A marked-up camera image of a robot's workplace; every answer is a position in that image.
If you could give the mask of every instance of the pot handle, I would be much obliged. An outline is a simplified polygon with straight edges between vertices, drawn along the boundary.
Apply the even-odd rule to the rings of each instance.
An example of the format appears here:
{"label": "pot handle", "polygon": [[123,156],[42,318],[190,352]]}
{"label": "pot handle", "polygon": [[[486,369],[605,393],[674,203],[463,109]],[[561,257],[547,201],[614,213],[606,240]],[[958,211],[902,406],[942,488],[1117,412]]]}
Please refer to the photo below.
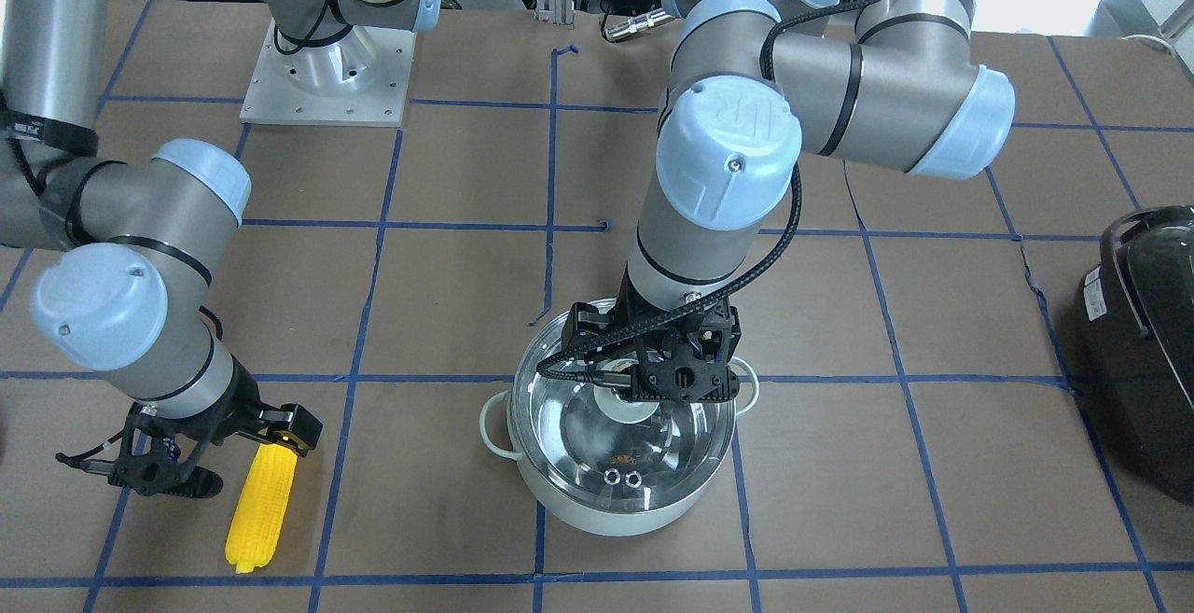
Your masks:
{"label": "pot handle", "polygon": [[751,368],[750,363],[746,363],[746,360],[736,356],[733,358],[730,358],[730,366],[734,366],[740,370],[745,370],[746,375],[750,376],[750,384],[751,384],[750,400],[746,401],[746,405],[743,405],[743,407],[739,407],[737,411],[734,411],[734,417],[737,418],[741,417],[743,415],[746,415],[747,412],[750,412],[750,409],[755,407],[755,404],[758,403],[758,394],[762,391],[762,386],[758,381],[758,373],[755,373],[755,369]]}
{"label": "pot handle", "polygon": [[486,418],[490,417],[490,410],[492,410],[493,406],[497,405],[498,403],[509,400],[510,400],[510,390],[506,390],[504,392],[498,392],[493,394],[492,397],[490,397],[490,400],[485,401],[485,406],[481,407],[481,418],[479,419],[479,424],[481,427],[481,441],[485,442],[485,447],[490,448],[490,452],[492,452],[493,454],[503,456],[511,461],[519,461],[525,455],[521,452],[504,449],[496,446],[493,443],[493,440],[490,439],[490,430],[486,429],[485,427]]}

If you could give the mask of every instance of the white label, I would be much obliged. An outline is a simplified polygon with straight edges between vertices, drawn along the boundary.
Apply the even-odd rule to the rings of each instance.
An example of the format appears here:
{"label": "white label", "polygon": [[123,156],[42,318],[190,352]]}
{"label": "white label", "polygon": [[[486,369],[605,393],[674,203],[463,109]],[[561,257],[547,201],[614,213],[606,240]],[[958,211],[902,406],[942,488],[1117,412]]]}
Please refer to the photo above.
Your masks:
{"label": "white label", "polygon": [[1100,277],[1095,277],[1093,281],[1087,276],[1087,286],[1082,288],[1083,300],[1087,301],[1087,319],[1095,320],[1101,315],[1107,314],[1107,301],[1103,300],[1103,282]]}

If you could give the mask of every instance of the metal mounting plate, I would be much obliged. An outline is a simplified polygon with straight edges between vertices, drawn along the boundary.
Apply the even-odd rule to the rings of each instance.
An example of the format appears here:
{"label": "metal mounting plate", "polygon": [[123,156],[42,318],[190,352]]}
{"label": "metal mounting plate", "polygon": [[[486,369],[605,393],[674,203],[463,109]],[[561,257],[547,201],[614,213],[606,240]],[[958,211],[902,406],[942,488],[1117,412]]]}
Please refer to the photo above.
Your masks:
{"label": "metal mounting plate", "polygon": [[241,123],[400,128],[414,60],[414,33],[380,27],[365,30],[377,45],[383,66],[377,81],[345,96],[316,96],[291,82],[273,50],[273,22],[270,22],[240,108]]}

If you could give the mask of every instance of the corn cob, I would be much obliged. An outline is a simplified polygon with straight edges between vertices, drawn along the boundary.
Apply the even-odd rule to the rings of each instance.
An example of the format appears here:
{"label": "corn cob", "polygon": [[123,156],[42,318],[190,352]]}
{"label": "corn cob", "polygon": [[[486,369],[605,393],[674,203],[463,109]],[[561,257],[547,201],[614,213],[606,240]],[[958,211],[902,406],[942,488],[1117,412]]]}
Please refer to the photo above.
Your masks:
{"label": "corn cob", "polygon": [[284,446],[257,447],[224,542],[224,558],[238,574],[248,574],[273,559],[297,462],[298,456]]}

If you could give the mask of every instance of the tiled surface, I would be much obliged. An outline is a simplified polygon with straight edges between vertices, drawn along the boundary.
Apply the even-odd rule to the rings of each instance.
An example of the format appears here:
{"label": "tiled surface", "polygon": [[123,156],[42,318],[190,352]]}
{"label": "tiled surface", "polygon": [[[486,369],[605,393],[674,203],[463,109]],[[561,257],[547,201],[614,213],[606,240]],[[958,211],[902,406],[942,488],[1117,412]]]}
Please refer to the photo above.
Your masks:
{"label": "tiled surface", "polygon": [[444,13],[418,44],[400,135],[245,130],[235,99],[264,6],[112,6],[100,153],[143,163],[177,136],[241,151],[254,194],[207,305],[266,400],[310,405],[325,437],[273,563],[234,577],[222,541],[252,443],[209,452],[226,490],[202,502],[54,464],[127,404],[69,379],[32,331],[29,292],[55,256],[17,275],[21,252],[0,250],[0,520],[23,548],[0,551],[0,609],[1194,607],[1194,509],[1093,447],[1109,436],[1058,387],[1020,252],[1084,387],[1067,309],[1094,237],[1133,209],[1125,182],[1140,204],[1190,202],[1194,93],[1164,56],[975,36],[1020,100],[990,179],[851,165],[848,184],[839,161],[802,158],[801,234],[734,296],[764,397],[688,515],[620,540],[540,514],[516,465],[481,447],[476,411],[541,314],[616,290],[678,26],[613,48],[592,18]]}

